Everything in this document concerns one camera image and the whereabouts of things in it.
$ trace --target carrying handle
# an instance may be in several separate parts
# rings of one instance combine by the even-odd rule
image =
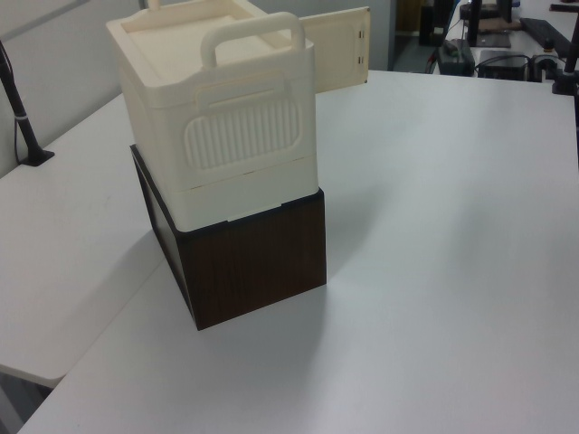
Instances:
[[[248,18],[222,27],[216,27],[207,32],[201,41],[201,62],[203,67],[205,69],[217,67],[215,49],[220,43],[285,29],[290,29],[291,31],[291,48],[293,50],[306,48],[306,33],[303,25],[296,15],[289,12],[278,12],[258,18]]]
[[[161,7],[160,0],[148,0],[148,10],[149,11],[158,11]]]

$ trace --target dark wooden box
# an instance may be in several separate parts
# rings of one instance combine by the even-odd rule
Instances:
[[[178,231],[137,147],[153,229],[198,330],[326,283],[324,192],[233,222]]]

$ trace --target cream plastic box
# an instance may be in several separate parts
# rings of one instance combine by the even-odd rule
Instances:
[[[138,150],[178,230],[318,191],[315,94],[364,82],[369,24],[366,8],[300,21],[245,0],[151,1],[107,24]]]

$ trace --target white tabletop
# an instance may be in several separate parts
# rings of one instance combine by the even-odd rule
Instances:
[[[163,258],[122,97],[0,180],[0,372],[54,386]]]
[[[317,101],[327,285],[198,332],[164,262],[22,434],[579,430],[572,99],[371,72]]]

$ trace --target black stand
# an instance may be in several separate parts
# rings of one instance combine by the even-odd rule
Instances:
[[[18,89],[14,83],[14,75],[12,68],[10,66],[8,56],[2,42],[0,41],[0,79],[12,106],[14,112],[14,118],[18,122],[18,126],[22,131],[24,141],[28,146],[28,157],[26,157],[20,163],[22,165],[32,165],[34,167],[41,165],[46,160],[52,158],[54,153],[51,151],[43,150],[36,141],[36,136],[34,135],[33,128],[30,125],[30,120],[28,120],[28,115],[26,110],[24,110],[24,104],[18,94]]]
[[[469,30],[467,42],[470,47],[510,48],[510,38],[503,33],[479,34],[482,0],[472,0],[470,4]]]
[[[577,64],[577,55],[579,54],[579,14],[575,21],[573,38],[569,46],[567,62],[562,73],[557,74],[555,83],[553,83],[553,93],[556,95],[569,95],[577,97],[577,79],[575,77],[575,66]]]

